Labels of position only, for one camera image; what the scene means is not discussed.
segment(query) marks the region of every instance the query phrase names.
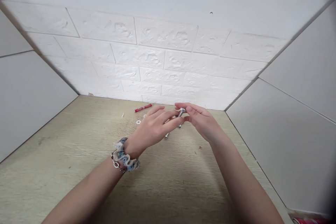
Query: red object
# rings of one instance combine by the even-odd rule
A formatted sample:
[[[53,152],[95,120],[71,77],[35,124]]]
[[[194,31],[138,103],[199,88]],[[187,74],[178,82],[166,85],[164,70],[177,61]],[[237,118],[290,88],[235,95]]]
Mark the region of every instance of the red object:
[[[140,108],[135,109],[134,112],[136,113],[136,112],[138,112],[138,111],[140,111],[140,110],[146,109],[146,108],[151,107],[151,106],[152,106],[152,104],[148,104],[148,105],[146,105],[146,106],[143,106],[143,107],[140,107]]]
[[[299,218],[292,218],[292,221],[295,224],[327,224],[327,220],[325,219],[299,219]]]

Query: wooden surface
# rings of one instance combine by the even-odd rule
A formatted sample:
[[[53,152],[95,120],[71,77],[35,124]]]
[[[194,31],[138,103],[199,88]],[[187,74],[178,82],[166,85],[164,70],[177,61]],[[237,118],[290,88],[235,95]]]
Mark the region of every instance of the wooden surface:
[[[39,223],[131,134],[142,102],[79,96],[0,164],[0,223]],[[286,208],[225,112],[211,111],[266,189],[285,223]],[[191,124],[146,150],[92,223],[237,223],[209,144]]]

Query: white brick wall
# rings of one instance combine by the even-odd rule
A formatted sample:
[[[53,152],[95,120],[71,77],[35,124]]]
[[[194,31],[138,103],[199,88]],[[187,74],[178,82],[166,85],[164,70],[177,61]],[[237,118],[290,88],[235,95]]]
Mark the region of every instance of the white brick wall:
[[[224,110],[288,42],[119,14],[3,4],[81,95]]]

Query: screw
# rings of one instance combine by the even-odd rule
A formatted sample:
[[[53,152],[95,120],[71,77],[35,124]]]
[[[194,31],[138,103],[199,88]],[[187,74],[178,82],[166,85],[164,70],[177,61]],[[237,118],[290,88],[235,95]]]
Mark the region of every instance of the screw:
[[[180,112],[179,112],[179,115],[176,116],[176,117],[181,117],[182,114],[185,113],[185,112],[186,112],[186,110],[185,110],[184,108],[181,108],[181,110],[180,110]],[[169,135],[169,132],[167,133],[167,135],[164,136],[164,138],[165,138],[165,139],[168,139],[168,135]]]
[[[183,113],[185,113],[186,110],[184,108],[181,108],[179,115],[177,117],[181,117]]]

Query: silver chain bracelet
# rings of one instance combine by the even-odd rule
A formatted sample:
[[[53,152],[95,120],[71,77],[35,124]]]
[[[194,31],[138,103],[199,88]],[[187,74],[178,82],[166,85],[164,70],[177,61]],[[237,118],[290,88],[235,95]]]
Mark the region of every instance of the silver chain bracelet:
[[[127,167],[125,167],[124,169],[122,169],[120,167],[120,164],[113,159],[113,152],[111,153],[111,159],[112,159],[112,162],[113,162],[113,165],[114,165],[115,168],[119,168],[122,173],[127,172]]]

